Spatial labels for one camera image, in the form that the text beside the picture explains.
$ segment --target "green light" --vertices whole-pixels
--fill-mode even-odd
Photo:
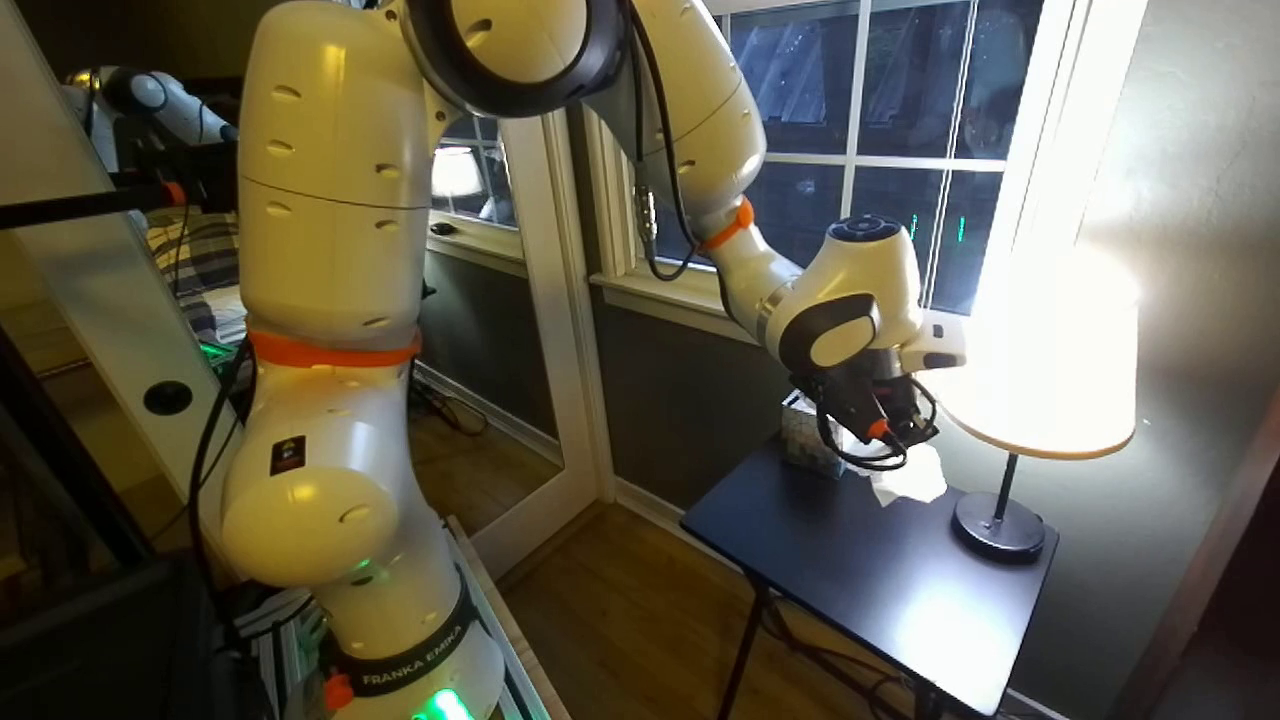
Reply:
[[[413,720],[473,720],[473,713],[454,687],[444,687],[422,713],[413,713]]]

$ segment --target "wooden floor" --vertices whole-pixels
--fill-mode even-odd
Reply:
[[[590,510],[516,569],[505,598],[575,720],[717,714],[749,618],[749,585],[730,563],[616,503]],[[823,648],[853,651],[805,614],[790,611],[790,618]],[[902,683],[885,683],[879,695],[895,707],[910,699]],[[761,633],[736,720],[823,714],[876,713]]]

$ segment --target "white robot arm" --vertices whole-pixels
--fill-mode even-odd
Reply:
[[[828,416],[892,450],[931,435],[895,359],[921,328],[910,235],[834,223],[808,270],[767,246],[746,200],[765,158],[761,117],[702,5],[277,5],[240,117],[256,399],[200,528],[237,572],[317,587],[336,637],[336,714],[444,705],[491,714],[505,691],[502,648],[413,479],[406,381],[436,139],[461,107],[531,117],[563,103],[591,103],[649,184],[682,203],[736,322]]]

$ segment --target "orange ring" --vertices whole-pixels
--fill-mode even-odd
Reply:
[[[730,229],[721,229],[712,238],[705,238],[705,252],[730,242],[736,232],[751,229],[756,223],[756,203],[751,200],[739,200]]]
[[[406,346],[319,346],[298,335],[267,335],[267,332],[249,332],[252,352],[267,364],[290,364],[290,369],[312,369],[312,364],[334,364],[334,369],[396,369],[422,354],[422,345]]]

